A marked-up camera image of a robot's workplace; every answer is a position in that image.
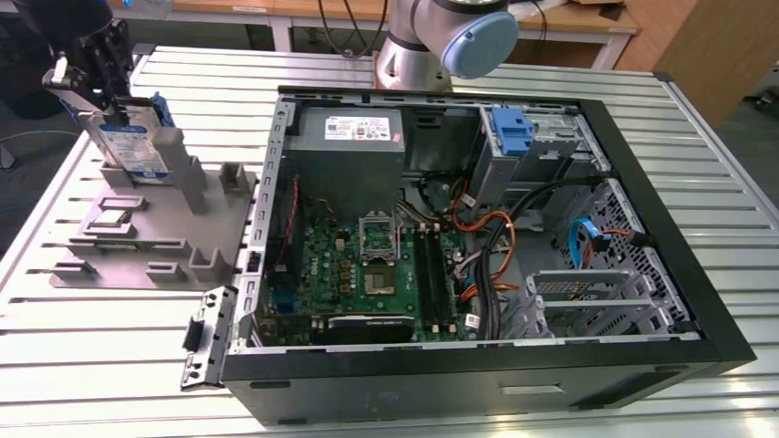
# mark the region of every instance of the label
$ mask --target label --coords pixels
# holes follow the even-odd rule
[[[268,9],[264,7],[252,7],[252,6],[233,6],[232,10],[235,12],[255,12],[257,14],[265,14]]]
[[[105,144],[124,170],[140,178],[164,178],[168,176],[157,151],[149,146],[149,129],[141,125],[99,126],[105,138]]]
[[[477,329],[479,328],[479,321],[480,321],[479,316],[473,315],[472,313],[468,313],[465,315],[465,327],[471,327],[472,329]]]
[[[325,140],[389,141],[387,117],[328,117]]]
[[[463,197],[460,198],[460,201],[463,201],[463,203],[465,203],[465,205],[471,208],[473,208],[473,204],[476,204],[476,200],[467,193],[463,193]]]
[[[634,34],[635,29],[628,29],[626,27],[610,27],[608,32],[612,34]]]

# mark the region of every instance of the power supply label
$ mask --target power supply label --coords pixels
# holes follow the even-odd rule
[[[387,117],[328,117],[325,140],[389,141]]]

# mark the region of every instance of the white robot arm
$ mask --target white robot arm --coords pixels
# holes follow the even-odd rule
[[[376,76],[385,89],[444,90],[489,73],[516,44],[508,0],[391,0]]]

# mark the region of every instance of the slotted work surface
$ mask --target slotted work surface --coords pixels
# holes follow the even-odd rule
[[[221,162],[244,162],[248,171],[261,172],[279,85],[371,88],[371,60],[157,47],[132,75],[136,96],[159,91],[168,99],[188,153],[213,170]],[[779,409],[776,218],[678,98],[650,74],[523,66],[503,66],[477,80],[455,80],[453,89],[606,103],[758,361],[720,377],[687,381],[615,412],[339,427],[359,428],[364,435],[409,433],[411,428],[424,436],[445,436],[461,433],[463,423],[479,434],[504,422],[501,429],[534,430],[538,436],[562,430],[600,438],[674,436],[683,427],[711,436],[775,434],[779,420],[763,413]],[[200,293],[49,286],[48,269],[65,256],[63,244],[104,185],[101,164],[100,152],[81,137],[0,265],[0,434],[261,432],[225,390],[179,391],[181,340]],[[554,427],[543,422],[547,427],[536,429],[539,420]],[[304,430],[313,427],[336,426]]]

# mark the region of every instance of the open computer tower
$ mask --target open computer tower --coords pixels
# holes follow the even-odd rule
[[[265,424],[587,410],[755,358],[600,101],[281,88],[264,153],[185,391]]]

